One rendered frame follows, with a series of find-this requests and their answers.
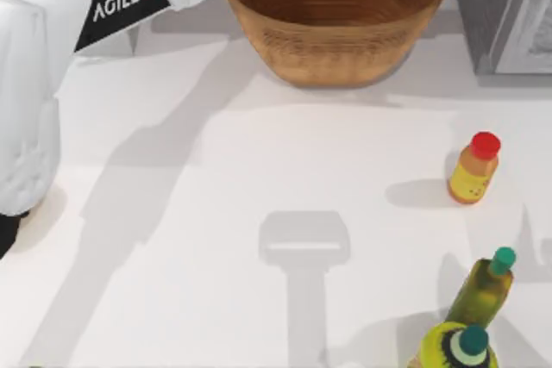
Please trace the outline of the olive green bottle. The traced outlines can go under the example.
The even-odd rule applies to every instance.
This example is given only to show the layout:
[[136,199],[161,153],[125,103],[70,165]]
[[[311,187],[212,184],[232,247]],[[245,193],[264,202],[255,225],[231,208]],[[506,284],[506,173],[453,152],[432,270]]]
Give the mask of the olive green bottle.
[[508,297],[516,260],[515,251],[508,246],[499,247],[490,259],[478,259],[444,320],[488,328]]

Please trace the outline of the brown woven basket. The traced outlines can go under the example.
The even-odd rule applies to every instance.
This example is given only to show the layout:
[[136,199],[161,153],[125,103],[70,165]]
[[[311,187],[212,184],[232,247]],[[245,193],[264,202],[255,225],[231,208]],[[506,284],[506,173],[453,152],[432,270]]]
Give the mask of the brown woven basket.
[[389,73],[442,0],[228,0],[265,64],[289,84],[356,87]]

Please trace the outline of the yellow-green bottle with teal cap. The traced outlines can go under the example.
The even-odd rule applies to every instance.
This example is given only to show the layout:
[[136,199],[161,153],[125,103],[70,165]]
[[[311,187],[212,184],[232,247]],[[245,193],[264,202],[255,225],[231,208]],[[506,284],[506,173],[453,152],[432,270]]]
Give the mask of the yellow-green bottle with teal cap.
[[483,327],[445,321],[427,332],[406,368],[499,368],[499,363]]

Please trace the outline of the grey cabinet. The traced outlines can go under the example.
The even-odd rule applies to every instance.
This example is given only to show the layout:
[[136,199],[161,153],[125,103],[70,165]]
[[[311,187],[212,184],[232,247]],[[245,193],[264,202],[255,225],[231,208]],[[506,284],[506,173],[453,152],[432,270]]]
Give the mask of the grey cabinet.
[[457,0],[474,72],[552,75],[552,0]]

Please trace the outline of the orange bottle with red cap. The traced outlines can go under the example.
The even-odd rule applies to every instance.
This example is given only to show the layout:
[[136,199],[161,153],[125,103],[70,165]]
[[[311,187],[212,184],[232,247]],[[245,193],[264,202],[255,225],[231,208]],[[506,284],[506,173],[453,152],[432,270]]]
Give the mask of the orange bottle with red cap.
[[486,194],[500,149],[499,137],[490,131],[479,131],[462,149],[448,179],[448,192],[458,203],[474,204]]

